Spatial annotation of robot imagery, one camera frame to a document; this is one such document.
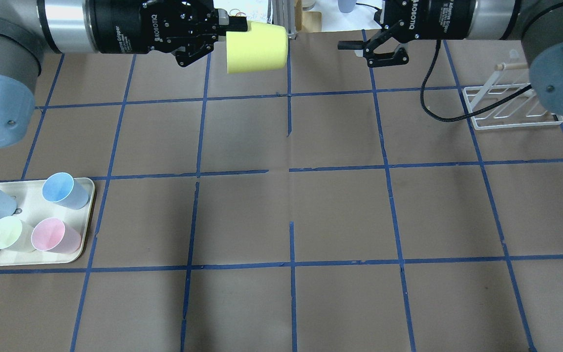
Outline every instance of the cup rim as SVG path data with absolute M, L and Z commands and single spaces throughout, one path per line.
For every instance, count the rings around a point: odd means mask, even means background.
M 36 229 L 39 229 L 39 226 L 41 225 L 41 223 L 45 222 L 45 221 L 57 221 L 58 225 L 62 225 L 62 233 L 60 234 L 60 240 L 58 241 L 58 243 L 56 243 L 53 247 L 51 248 L 46 248 L 46 249 L 40 249 L 38 248 L 35 244 L 34 244 L 34 234 L 36 233 Z M 65 239 L 65 233 L 66 233 L 66 224 L 64 221 L 60 220 L 59 218 L 55 218 L 55 217 L 51 217 L 51 218 L 46 218 L 43 221 L 39 222 L 35 227 L 34 230 L 32 230 L 32 235 L 30 237 L 30 241 L 32 242 L 32 246 L 34 248 L 36 248 L 37 250 L 40 250 L 41 252 L 47 252 L 49 250 L 52 250 L 56 247 L 58 247 L 58 245 L 60 243 L 62 243 L 62 240 Z
M 65 196 L 63 196 L 62 198 L 60 198 L 58 200 L 49 200 L 49 199 L 47 199 L 47 197 L 45 197 L 45 193 L 44 193 L 45 185 L 47 184 L 47 182 L 49 182 L 49 180 L 52 180 L 52 177 L 54 177 L 54 176 L 67 176 L 68 180 L 71 181 L 71 189 L 69 189 L 69 192 L 67 192 L 67 194 L 65 194 Z M 44 200 L 46 200 L 47 202 L 58 203 L 58 202 L 63 201 L 64 199 L 66 199 L 68 196 L 70 196 L 71 192 L 73 192 L 74 187 L 75 187 L 75 178 L 71 174 L 69 174 L 68 172 L 56 172 L 55 174 L 49 176 L 49 178 L 47 178 L 45 180 L 45 182 L 43 183 L 43 188 L 41 189 L 41 193 L 43 194 Z

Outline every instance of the blue tape grid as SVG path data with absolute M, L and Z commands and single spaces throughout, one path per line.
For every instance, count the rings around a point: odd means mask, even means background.
M 363 31 L 363 36 L 366 39 L 366 33 Z M 460 98 L 462 99 L 463 103 L 463 96 L 461 93 L 461 89 L 463 86 L 460 85 L 460 82 L 457 77 L 457 73 L 455 70 L 455 66 L 453 64 L 453 60 L 451 58 L 451 53 L 449 52 L 449 47 L 447 43 L 445 44 L 445 50 L 447 51 L 447 57 L 449 58 L 449 64 L 451 66 L 452 73 L 455 79 L 455 86 L 447 86 L 447 87 L 429 87 L 428 90 L 441 90 L 441 89 L 458 89 L 460 94 Z M 563 259 L 563 254 L 554 254 L 554 255 L 535 255 L 535 256 L 510 256 L 509 251 L 507 250 L 507 245 L 504 243 L 504 237 L 502 233 L 502 229 L 500 226 L 500 220 L 498 218 L 498 212 L 496 209 L 496 204 L 494 203 L 494 198 L 492 196 L 492 189 L 490 187 L 490 183 L 487 178 L 487 174 L 485 172 L 485 165 L 509 165 L 509 164 L 521 164 L 521 163 L 563 163 L 563 158 L 559 159 L 540 159 L 540 160 L 500 160 L 500 161 L 492 161 L 486 162 L 483 160 L 481 156 L 481 152 L 476 141 L 476 135 L 474 129 L 472 129 L 471 123 L 469 123 L 469 130 L 471 132 L 471 138 L 473 140 L 474 147 L 476 149 L 476 154 L 478 161 L 476 162 L 452 162 L 452 163 L 408 163 L 408 164 L 397 164 L 397 165 L 389 165 L 387 154 L 385 150 L 384 144 L 384 134 L 382 131 L 381 123 L 380 123 L 380 111 L 379 111 L 379 104 L 377 100 L 378 93 L 384 92 L 393 92 L 393 91 L 419 91 L 420 88 L 393 88 L 393 89 L 377 89 L 375 84 L 375 76 L 373 74 L 373 70 L 369 69 L 370 76 L 371 76 L 371 89 L 365 90 L 355 90 L 355 91 L 327 91 L 327 92 L 314 92 L 314 93 L 292 93 L 291 91 L 291 61 L 290 61 L 290 53 L 288 54 L 288 67 L 287 67 L 287 74 L 288 74 L 288 92 L 286 94 L 264 94 L 264 95 L 249 95 L 249 96 L 224 96 L 224 97 L 210 97 L 207 96 L 207 90 L 210 80 L 210 60 L 211 57 L 208 55 L 207 58 L 207 65 L 206 65 L 206 77 L 205 77 L 205 87 L 204 87 L 204 95 L 203 98 L 185 98 L 185 99 L 172 99 L 172 100 L 145 100 L 145 101 L 134 101 L 128 102 L 128 94 L 129 89 L 131 86 L 131 78 L 134 70 L 134 65 L 136 62 L 136 56 L 132 58 L 132 63 L 130 65 L 130 71 L 128 76 L 127 87 L 125 89 L 125 94 L 122 102 L 108 102 L 108 103 L 92 103 L 92 104 L 76 104 L 76 105 L 50 105 L 51 96 L 53 95 L 54 88 L 56 86 L 58 77 L 60 75 L 61 68 L 63 66 L 65 60 L 65 55 L 62 55 L 60 58 L 60 62 L 58 64 L 58 68 L 56 69 L 56 74 L 54 75 L 54 79 L 49 90 L 49 95 L 47 96 L 47 101 L 45 105 L 36 107 L 37 109 L 41 110 L 41 117 L 38 123 L 38 127 L 36 133 L 33 138 L 33 142 L 31 148 L 29 150 L 29 154 L 27 156 L 27 160 L 25 162 L 25 167 L 22 172 L 22 176 L 18 180 L 27 180 L 27 170 L 29 169 L 29 165 L 31 163 L 31 158 L 33 156 L 34 149 L 36 148 L 36 142 L 38 141 L 38 136 L 41 131 L 41 127 L 44 122 L 45 114 L 49 109 L 69 109 L 69 108 L 76 108 L 76 107 L 101 107 L 101 106 L 121 106 L 121 111 L 119 114 L 118 125 L 116 127 L 116 132 L 114 136 L 114 143 L 112 146 L 112 154 L 108 169 L 107 176 L 97 176 L 92 177 L 93 180 L 105 180 L 106 185 L 103 193 L 103 199 L 101 201 L 100 206 L 100 213 L 98 216 L 98 223 L 96 226 L 95 236 L 92 238 L 92 245 L 91 245 L 91 252 L 90 258 L 87 263 L 86 268 L 55 268 L 55 269 L 0 269 L 0 274 L 47 274 L 47 273 L 84 273 L 85 280 L 84 285 L 80 297 L 80 305 L 78 307 L 78 314 L 76 315 L 76 322 L 74 326 L 73 337 L 71 340 L 71 351 L 75 350 L 76 346 L 76 339 L 80 328 L 80 321 L 81 321 L 81 314 L 83 312 L 83 306 L 85 302 L 85 295 L 87 291 L 87 285 L 89 276 L 92 272 L 143 272 L 143 271 L 164 271 L 164 270 L 185 270 L 186 271 L 186 282 L 185 282 L 185 296 L 184 296 L 184 305 L 183 305 L 183 322 L 181 326 L 181 350 L 183 351 L 185 345 L 185 333 L 186 333 L 186 314 L 188 312 L 188 298 L 190 294 L 190 278 L 192 274 L 192 270 L 235 270 L 235 269 L 253 269 L 253 268 L 262 268 L 262 267 L 290 267 L 291 269 L 291 317 L 292 317 L 292 346 L 293 351 L 296 352 L 298 349 L 297 346 L 297 288 L 296 288 L 296 280 L 295 280 L 295 269 L 296 267 L 302 266 L 328 266 L 328 265 L 399 265 L 400 272 L 401 272 L 401 281 L 402 281 L 402 293 L 404 296 L 404 305 L 405 305 L 405 312 L 406 312 L 406 319 L 408 323 L 408 330 L 409 330 L 409 338 L 411 341 L 411 350 L 415 351 L 415 340 L 413 336 L 413 327 L 411 321 L 411 309 L 408 300 L 407 294 L 407 285 L 405 281 L 405 264 L 430 264 L 430 263 L 478 263 L 478 262 L 492 262 L 492 261 L 504 261 L 508 266 L 508 270 L 510 273 L 510 279 L 512 281 L 512 286 L 514 288 L 514 294 L 516 297 L 516 301 L 519 306 L 519 312 L 523 323 L 523 329 L 525 330 L 525 334 L 527 336 L 527 341 L 529 343 L 529 348 L 534 352 L 536 348 L 531 338 L 531 334 L 529 331 L 529 326 L 527 324 L 527 318 L 525 316 L 525 311 L 522 306 L 522 301 L 520 299 L 520 294 L 518 290 L 518 284 L 516 283 L 516 277 L 514 276 L 514 270 L 512 268 L 512 261 L 540 261 L 540 260 L 558 260 Z M 387 188 L 389 192 L 389 199 L 390 199 L 390 208 L 392 211 L 393 217 L 393 224 L 395 226 L 395 240 L 397 242 L 397 259 L 383 259 L 383 260 L 370 260 L 370 261 L 304 261 L 304 262 L 297 262 L 295 261 L 295 233 L 294 233 L 294 223 L 290 223 L 290 261 L 289 262 L 275 262 L 275 263 L 251 263 L 251 264 L 229 264 L 229 265 L 193 265 L 192 264 L 192 255 L 194 251 L 194 242 L 195 242 L 195 227 L 196 227 L 196 211 L 197 211 L 197 202 L 198 202 L 198 195 L 199 195 L 199 182 L 196 183 L 195 189 L 195 200 L 194 200 L 194 207 L 193 207 L 193 218 L 192 218 L 192 229 L 191 229 L 191 236 L 190 236 L 190 244 L 189 244 L 189 252 L 188 252 L 188 264 L 187 265 L 166 265 L 166 266 L 150 266 L 150 267 L 92 267 L 92 260 L 94 258 L 94 252 L 96 249 L 96 243 L 98 238 L 96 235 L 98 234 L 100 227 L 101 227 L 101 220 L 103 219 L 103 211 L 105 209 L 106 200 L 108 197 L 108 190 L 109 190 L 109 183 L 111 180 L 126 180 L 126 179 L 135 179 L 135 178 L 171 178 L 171 177 L 196 177 L 201 178 L 205 176 L 223 176 L 223 175 L 243 175 L 243 174 L 264 174 L 268 172 L 268 170 L 241 170 L 241 171 L 229 171 L 229 172 L 202 172 L 201 171 L 201 152 L 203 149 L 203 133 L 205 129 L 205 110 L 206 110 L 206 103 L 208 101 L 219 101 L 219 100 L 244 100 L 244 99 L 259 99 L 259 98 L 278 98 L 280 96 L 286 96 L 288 99 L 288 135 L 292 132 L 292 112 L 291 112 L 291 98 L 293 96 L 319 96 L 319 95 L 337 95 L 337 94 L 373 94 L 373 100 L 375 103 L 375 114 L 377 118 L 377 125 L 380 134 L 380 142 L 382 145 L 382 156 L 384 157 L 384 164 L 383 165 L 362 165 L 362 166 L 348 166 L 348 167 L 318 167 L 318 168 L 301 168 L 301 169 L 290 169 L 290 172 L 320 172 L 320 171 L 335 171 L 335 170 L 371 170 L 371 169 L 382 169 L 385 170 L 387 176 Z M 114 156 L 116 155 L 116 149 L 118 147 L 118 138 L 119 132 L 121 129 L 121 124 L 123 122 L 123 113 L 125 111 L 125 107 L 127 105 L 140 105 L 140 104 L 155 104 L 155 103 L 178 103 L 178 102 L 202 102 L 202 112 L 201 112 L 201 126 L 199 130 L 199 146 L 197 150 L 197 169 L 195 173 L 186 173 L 186 174 L 149 174 L 149 175 L 130 175 L 130 176 L 112 176 L 112 167 L 114 165 Z M 489 199 L 491 201 L 492 211 L 496 219 L 496 224 L 498 226 L 498 233 L 500 240 L 502 241 L 503 246 L 503 256 L 500 257 L 477 257 L 477 258 L 416 258 L 416 259 L 405 259 L 402 254 L 402 248 L 400 243 L 400 236 L 398 233 L 398 223 L 397 223 L 397 216 L 396 216 L 396 208 L 395 202 L 392 194 L 391 189 L 391 181 L 390 181 L 390 169 L 398 169 L 398 168 L 415 168 L 415 167 L 450 167 L 450 166 L 460 166 L 460 165 L 477 165 L 482 169 L 484 183 L 486 185 L 487 193 Z M 0 182 L 10 182 L 16 180 L 0 180 Z

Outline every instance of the gray cup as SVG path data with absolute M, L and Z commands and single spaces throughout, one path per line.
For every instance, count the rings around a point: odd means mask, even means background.
M 350 13 L 355 7 L 355 0 L 338 0 L 338 9 L 341 13 Z

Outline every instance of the robotic arm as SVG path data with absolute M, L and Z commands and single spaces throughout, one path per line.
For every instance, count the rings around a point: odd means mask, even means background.
M 248 31 L 212 0 L 0 0 L 0 147 L 23 138 L 44 53 L 175 56 L 186 67 L 228 31 Z
M 563 0 L 387 0 L 375 13 L 382 29 L 367 42 L 339 42 L 361 50 L 369 67 L 405 65 L 401 44 L 392 53 L 375 49 L 390 38 L 412 40 L 520 40 L 531 85 L 541 104 L 563 114 Z
M 563 0 L 385 0 L 380 31 L 361 50 L 368 66 L 409 62 L 411 40 L 521 40 L 541 104 L 563 114 Z M 245 18 L 213 0 L 0 0 L 0 147 L 20 141 L 34 110 L 45 53 L 171 53 L 188 66 Z M 393 53 L 375 53 L 394 38 Z

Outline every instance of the black cable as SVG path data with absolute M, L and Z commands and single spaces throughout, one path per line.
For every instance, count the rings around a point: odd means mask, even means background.
M 528 85 L 528 86 L 524 87 L 523 89 L 517 91 L 516 93 L 511 94 L 507 98 L 503 98 L 502 100 L 499 100 L 498 102 L 496 102 L 496 103 L 494 103 L 494 104 L 492 104 L 488 107 L 474 111 L 472 113 L 463 114 L 462 116 L 458 116 L 458 117 L 454 117 L 454 118 L 440 117 L 440 116 L 436 115 L 435 113 L 432 113 L 431 111 L 429 111 L 429 109 L 425 105 L 425 87 L 427 86 L 427 81 L 429 80 L 429 76 L 432 75 L 433 68 L 436 65 L 436 60 L 438 60 L 438 54 L 440 53 L 441 47 L 442 47 L 441 40 L 436 40 L 436 52 L 433 55 L 432 64 L 431 64 L 431 66 L 429 66 L 429 72 L 427 72 L 427 76 L 425 76 L 425 80 L 423 81 L 422 86 L 420 86 L 420 106 L 423 108 L 423 110 L 425 110 L 425 113 L 427 113 L 429 116 L 435 118 L 436 120 L 438 120 L 440 122 L 462 121 L 462 120 L 466 120 L 467 118 L 471 118 L 472 116 L 476 116 L 478 114 L 483 114 L 485 112 L 488 112 L 492 109 L 495 109 L 496 107 L 499 107 L 499 106 L 509 102 L 510 100 L 516 98 L 517 96 L 519 96 L 519 95 L 521 95 L 521 94 L 523 94 L 526 91 L 531 89 L 531 85 Z
M 360 4 L 359 2 L 357 2 L 357 3 L 356 3 L 356 5 L 362 5 L 362 6 L 373 7 L 373 9 L 376 9 L 376 10 L 380 10 L 380 8 L 379 8 L 379 7 L 377 7 L 377 6 L 373 6 L 373 5 L 369 5 L 369 4 Z

